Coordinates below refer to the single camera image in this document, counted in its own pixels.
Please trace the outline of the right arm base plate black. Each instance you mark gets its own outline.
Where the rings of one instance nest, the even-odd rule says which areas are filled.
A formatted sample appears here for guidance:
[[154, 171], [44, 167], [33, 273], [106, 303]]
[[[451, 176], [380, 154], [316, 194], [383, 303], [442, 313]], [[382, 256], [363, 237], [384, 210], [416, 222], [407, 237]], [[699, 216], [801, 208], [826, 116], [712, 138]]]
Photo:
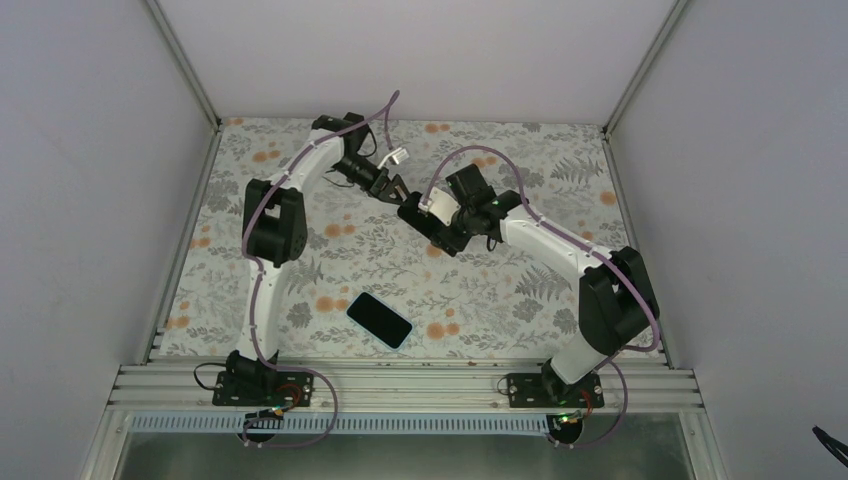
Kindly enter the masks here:
[[504, 377], [509, 406], [532, 408], [601, 408], [605, 406], [600, 377], [590, 372], [574, 384], [556, 375], [510, 373]]

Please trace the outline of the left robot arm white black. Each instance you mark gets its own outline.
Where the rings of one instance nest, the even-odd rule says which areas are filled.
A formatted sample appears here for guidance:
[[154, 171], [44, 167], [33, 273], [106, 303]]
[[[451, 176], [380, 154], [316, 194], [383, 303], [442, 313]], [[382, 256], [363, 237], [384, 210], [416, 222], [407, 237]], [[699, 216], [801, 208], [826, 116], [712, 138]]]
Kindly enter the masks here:
[[252, 179], [246, 186], [242, 252], [250, 264], [251, 287], [241, 336], [226, 371], [252, 404], [266, 404], [278, 391], [279, 307], [293, 262], [308, 243], [305, 200], [313, 187], [325, 173], [335, 171], [383, 203], [400, 205], [410, 195], [399, 176], [390, 176], [384, 165], [361, 155], [370, 133], [362, 115], [323, 115], [282, 172], [266, 180]]

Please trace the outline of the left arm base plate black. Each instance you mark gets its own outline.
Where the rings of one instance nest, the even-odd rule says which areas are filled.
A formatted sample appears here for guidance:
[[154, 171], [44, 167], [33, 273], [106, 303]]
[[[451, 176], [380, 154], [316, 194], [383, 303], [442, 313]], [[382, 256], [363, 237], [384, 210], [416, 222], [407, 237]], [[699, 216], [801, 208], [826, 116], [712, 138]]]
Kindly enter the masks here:
[[240, 407], [308, 407], [314, 376], [304, 372], [272, 372], [275, 377], [242, 379], [220, 372], [212, 396], [214, 406]]

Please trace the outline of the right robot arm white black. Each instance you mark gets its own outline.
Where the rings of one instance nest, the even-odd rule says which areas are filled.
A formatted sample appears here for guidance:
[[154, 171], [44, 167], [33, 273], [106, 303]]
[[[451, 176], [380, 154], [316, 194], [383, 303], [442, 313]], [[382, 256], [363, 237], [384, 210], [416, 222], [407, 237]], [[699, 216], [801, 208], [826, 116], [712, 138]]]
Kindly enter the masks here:
[[483, 235], [532, 255], [577, 294], [577, 332], [541, 367], [541, 391], [549, 404], [567, 406], [588, 374], [643, 332], [658, 332], [656, 297], [635, 249], [609, 250], [566, 232], [519, 193], [496, 193], [475, 165], [450, 175], [447, 184], [458, 202], [452, 231]]

